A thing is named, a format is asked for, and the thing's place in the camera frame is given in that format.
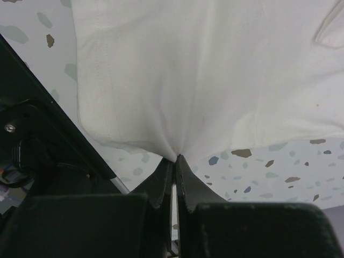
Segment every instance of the bolt head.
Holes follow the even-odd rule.
[[[5,125],[5,130],[9,133],[14,133],[16,130],[16,127],[14,125],[7,124]]]

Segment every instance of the white cloth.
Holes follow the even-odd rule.
[[[72,0],[80,122],[103,144],[192,164],[343,137],[344,48],[314,42],[337,3]]]
[[[316,42],[328,47],[344,46],[344,1],[340,1],[325,19]]]

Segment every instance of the black plastic part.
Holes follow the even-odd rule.
[[[145,195],[31,197],[6,226],[0,257],[166,257],[151,212]]]
[[[194,175],[182,155],[177,158],[175,163],[175,177],[178,201],[179,255],[182,258],[188,258],[191,257],[195,248],[198,248],[197,228],[199,222],[197,214],[195,214],[197,205],[203,202],[227,203],[227,201]]]
[[[77,129],[52,96],[46,91],[42,84],[28,69],[26,64],[20,59],[1,35],[0,57],[0,110],[13,108],[27,100],[31,100],[32,103],[36,103],[34,106],[31,106],[31,109],[27,112],[25,112],[25,110],[17,110],[19,113],[14,112],[11,116],[6,116],[5,113],[2,113],[0,117],[6,116],[6,119],[2,117],[2,121],[0,123],[0,139],[4,140],[7,137],[9,140],[17,140],[18,143],[19,138],[16,137],[17,129],[16,132],[11,135],[1,128],[4,128],[3,126],[9,123],[17,125],[18,130],[20,130],[24,121],[30,123],[30,121],[33,120],[31,115],[34,114],[30,112],[39,111],[39,115],[43,114],[45,119],[49,120],[49,125],[45,124],[46,120],[37,121],[34,119],[35,123],[40,122],[40,124],[35,125],[35,130],[40,126],[42,126],[42,128],[47,128],[53,125],[60,136],[56,139],[48,138],[48,140],[58,145],[62,144],[61,148],[58,148],[58,152],[60,154],[64,154],[64,157],[71,160],[82,159],[83,162],[86,162],[91,166],[92,170],[98,173],[103,179],[115,178],[116,175],[113,173],[111,168],[95,151],[92,145],[86,140],[83,134]],[[49,133],[54,134],[54,132],[45,131],[45,134]],[[65,140],[60,142],[59,140],[61,137],[67,137],[69,145],[65,145]],[[8,142],[2,142],[2,148],[3,147],[9,148]]]
[[[190,257],[343,257],[326,216],[296,203],[199,204]]]
[[[156,216],[152,227],[163,228],[164,240],[169,252],[171,252],[173,168],[174,164],[171,161],[162,159],[155,172],[132,191],[133,194],[148,196]]]

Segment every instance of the brown speck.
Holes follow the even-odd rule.
[[[324,142],[326,142],[325,139],[310,140],[311,144],[323,144]]]
[[[289,177],[287,180],[285,180],[285,183],[291,183],[294,181],[298,181],[300,179],[301,179],[300,177]]]
[[[233,155],[239,156],[239,157],[250,157],[252,156],[252,153],[249,149],[237,149],[231,152]]]
[[[55,39],[50,34],[47,35],[47,43],[49,48],[54,46]]]
[[[274,160],[270,160],[265,166],[268,168],[274,164]]]

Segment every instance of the gray-green speck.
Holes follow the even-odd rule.
[[[52,97],[54,98],[54,100],[55,100],[56,102],[59,102],[59,101],[60,101],[60,96],[59,96],[58,92],[57,92],[55,89],[52,90],[52,92],[50,93],[50,95],[52,95]]]
[[[297,197],[292,197],[292,198],[287,199],[286,201],[287,202],[296,202],[296,200],[297,200]]]
[[[53,26],[52,22],[48,19],[48,17],[41,12],[37,13],[38,20],[47,28],[51,28]]]
[[[273,173],[273,172],[267,172],[267,173],[265,173],[265,177],[266,178],[275,178],[275,177],[278,177],[278,175],[276,173]]]
[[[141,175],[143,172],[144,172],[144,170],[143,170],[142,168],[135,168],[135,169],[133,170],[134,176],[139,176],[139,175]]]
[[[228,155],[227,151],[221,152],[220,158],[223,160],[228,160],[230,156]]]
[[[270,152],[275,152],[275,151],[279,151],[280,149],[283,149],[288,143],[285,142],[283,144],[276,144],[276,145],[272,145],[272,146],[269,146],[269,151]]]
[[[332,198],[332,196],[326,196],[324,198],[322,198],[321,200],[330,200]]]
[[[71,2],[70,0],[60,0],[61,4],[65,7],[71,8]]]
[[[0,34],[5,38],[11,39],[15,42],[25,44],[28,42],[27,35],[18,27],[9,25],[2,26],[0,25]]]
[[[273,198],[273,194],[271,193],[263,193],[262,195],[259,195],[260,197],[263,197],[263,198]]]
[[[72,78],[75,82],[77,82],[77,69],[75,64],[66,64],[66,66],[64,67],[64,73]]]
[[[121,180],[123,183],[130,182],[130,181],[131,181],[131,179],[130,179],[130,178],[127,178],[127,177],[121,177],[120,180]]]
[[[149,156],[148,153],[144,152],[144,153],[142,153],[142,159],[141,159],[141,161],[142,161],[143,163],[147,163],[147,162],[149,161],[150,158],[151,158],[151,156]]]

